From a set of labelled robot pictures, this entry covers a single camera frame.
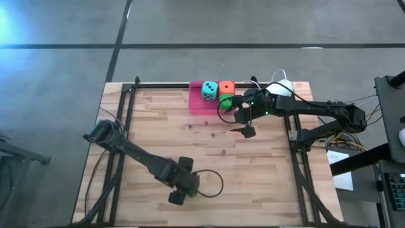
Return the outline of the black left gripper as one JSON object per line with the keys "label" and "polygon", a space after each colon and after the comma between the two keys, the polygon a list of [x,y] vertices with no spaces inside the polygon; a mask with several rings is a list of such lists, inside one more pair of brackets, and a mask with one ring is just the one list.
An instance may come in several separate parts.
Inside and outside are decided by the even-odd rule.
{"label": "black left gripper", "polygon": [[179,191],[173,191],[169,194],[168,202],[174,205],[183,205],[186,194],[199,189],[199,176],[192,173],[194,160],[189,157],[181,156],[178,159],[179,166],[169,172],[165,182],[170,187],[175,187]]}

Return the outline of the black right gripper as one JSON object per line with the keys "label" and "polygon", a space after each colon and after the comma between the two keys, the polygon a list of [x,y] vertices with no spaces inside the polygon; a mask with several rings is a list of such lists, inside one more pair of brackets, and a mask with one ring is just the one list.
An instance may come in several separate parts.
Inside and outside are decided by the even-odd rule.
{"label": "black right gripper", "polygon": [[[265,115],[275,116],[275,98],[276,95],[268,92],[266,89],[248,89],[244,95],[234,95],[225,98],[225,103],[228,107],[238,108],[234,112],[234,119],[240,124],[245,124]],[[248,126],[232,129],[232,132],[241,133],[245,139],[256,135],[254,127]]]}

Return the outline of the orange foam die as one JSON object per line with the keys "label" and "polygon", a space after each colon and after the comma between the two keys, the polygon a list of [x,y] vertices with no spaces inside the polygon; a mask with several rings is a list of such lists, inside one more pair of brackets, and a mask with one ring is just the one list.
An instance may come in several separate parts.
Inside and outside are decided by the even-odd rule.
{"label": "orange foam die", "polygon": [[221,81],[218,84],[219,95],[222,94],[235,94],[235,83],[234,81]]}

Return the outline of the teal foam die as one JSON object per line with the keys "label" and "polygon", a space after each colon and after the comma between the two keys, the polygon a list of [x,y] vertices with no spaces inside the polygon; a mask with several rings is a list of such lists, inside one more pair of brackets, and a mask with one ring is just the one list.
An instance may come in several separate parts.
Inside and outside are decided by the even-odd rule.
{"label": "teal foam die", "polygon": [[218,84],[213,81],[205,81],[201,87],[201,97],[206,101],[214,101],[218,93]]}

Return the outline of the pink plastic tray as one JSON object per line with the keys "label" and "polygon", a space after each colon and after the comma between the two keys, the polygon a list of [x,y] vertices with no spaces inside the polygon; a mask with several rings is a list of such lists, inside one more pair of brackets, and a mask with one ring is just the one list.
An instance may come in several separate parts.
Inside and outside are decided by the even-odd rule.
{"label": "pink plastic tray", "polygon": [[217,114],[217,108],[220,113],[224,113],[225,110],[221,110],[219,89],[214,101],[206,101],[201,97],[201,87],[205,81],[192,81],[189,84],[189,111],[193,115],[215,115]]}

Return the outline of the white paper sheet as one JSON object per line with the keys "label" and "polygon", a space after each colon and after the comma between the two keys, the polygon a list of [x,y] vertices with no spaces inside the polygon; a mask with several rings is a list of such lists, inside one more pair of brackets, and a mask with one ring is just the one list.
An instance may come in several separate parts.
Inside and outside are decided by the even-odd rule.
{"label": "white paper sheet", "polygon": [[[327,151],[327,156],[330,165],[349,157],[349,155],[346,153],[340,153],[330,150]],[[333,181],[337,189],[354,191],[351,172],[333,176]]]}

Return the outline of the black metal beam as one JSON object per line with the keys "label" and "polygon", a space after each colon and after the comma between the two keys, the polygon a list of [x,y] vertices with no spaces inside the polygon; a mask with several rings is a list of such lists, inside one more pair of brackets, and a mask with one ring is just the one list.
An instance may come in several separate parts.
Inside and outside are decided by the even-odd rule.
{"label": "black metal beam", "polygon": [[350,156],[330,165],[332,175],[340,175],[378,163],[380,160],[391,160],[389,144],[382,144],[368,151]]}

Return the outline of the dark grey cart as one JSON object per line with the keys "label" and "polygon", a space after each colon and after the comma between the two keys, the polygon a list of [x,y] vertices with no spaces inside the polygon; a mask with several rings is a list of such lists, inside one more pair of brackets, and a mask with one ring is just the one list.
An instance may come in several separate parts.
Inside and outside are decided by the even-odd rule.
{"label": "dark grey cart", "polygon": [[391,87],[388,80],[392,77],[376,77],[375,88],[391,157],[397,163],[405,163],[405,147],[399,140],[399,131],[405,128],[405,86],[402,89]]}

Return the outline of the black cart pole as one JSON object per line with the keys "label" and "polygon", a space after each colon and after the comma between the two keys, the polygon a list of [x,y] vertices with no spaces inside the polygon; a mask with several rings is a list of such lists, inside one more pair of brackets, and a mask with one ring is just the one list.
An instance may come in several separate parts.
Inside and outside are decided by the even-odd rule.
{"label": "black cart pole", "polygon": [[388,80],[391,87],[395,89],[402,89],[405,86],[405,70]]}

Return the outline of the grey metal stand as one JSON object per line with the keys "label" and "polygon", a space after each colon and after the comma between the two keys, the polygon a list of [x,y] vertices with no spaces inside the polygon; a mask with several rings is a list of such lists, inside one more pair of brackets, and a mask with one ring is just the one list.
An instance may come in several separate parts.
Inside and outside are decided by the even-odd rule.
{"label": "grey metal stand", "polygon": [[5,228],[32,161],[48,165],[50,156],[40,155],[0,139],[0,228]]}

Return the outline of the computer keyboard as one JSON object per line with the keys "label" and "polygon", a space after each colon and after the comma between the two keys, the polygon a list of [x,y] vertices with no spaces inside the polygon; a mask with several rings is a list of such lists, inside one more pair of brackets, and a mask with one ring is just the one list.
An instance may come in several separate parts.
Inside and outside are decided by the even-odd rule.
{"label": "computer keyboard", "polygon": [[405,174],[384,173],[393,210],[405,212]]}

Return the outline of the black aluminium table frame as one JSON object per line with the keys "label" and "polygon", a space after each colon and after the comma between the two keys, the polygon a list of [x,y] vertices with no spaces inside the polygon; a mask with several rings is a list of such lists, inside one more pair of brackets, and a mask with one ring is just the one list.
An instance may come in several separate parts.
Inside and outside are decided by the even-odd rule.
{"label": "black aluminium table frame", "polygon": [[267,116],[255,120],[256,135],[245,139],[232,132],[236,126],[215,115],[191,114],[186,83],[179,87],[145,83],[135,92],[128,91],[122,83],[108,83],[98,117],[111,118],[118,110],[131,119],[130,140],[144,150],[173,160],[181,156],[194,160],[194,168],[200,171],[201,194],[186,198],[182,206],[171,204],[170,188],[127,157],[116,225],[302,224],[282,118]]}

